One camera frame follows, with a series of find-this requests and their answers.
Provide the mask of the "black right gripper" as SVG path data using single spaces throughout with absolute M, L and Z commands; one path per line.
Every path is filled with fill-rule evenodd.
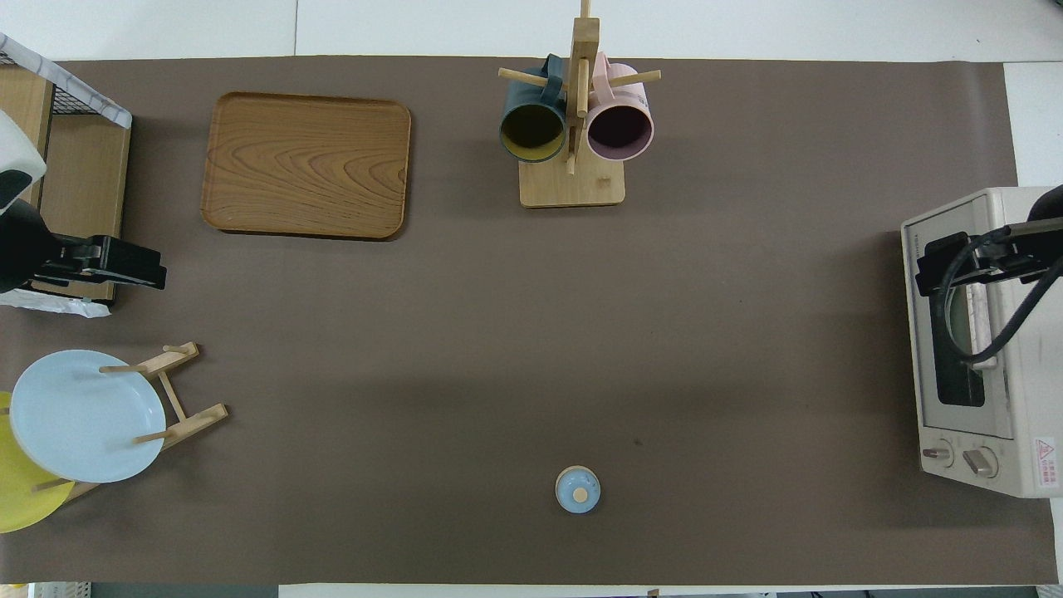
M 1051 268 L 1051 220 L 1026 221 L 981 235 L 965 232 L 927 243 L 916 260 L 916 289 L 930 297 L 940 289 L 954 258 L 957 287 L 973 283 L 1036 281 Z

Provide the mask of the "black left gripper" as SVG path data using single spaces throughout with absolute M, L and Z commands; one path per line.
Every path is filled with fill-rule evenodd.
M 140 284 L 164 289 L 162 254 L 107 235 L 43 235 L 33 241 L 33 280 L 68 287 L 72 281 Z

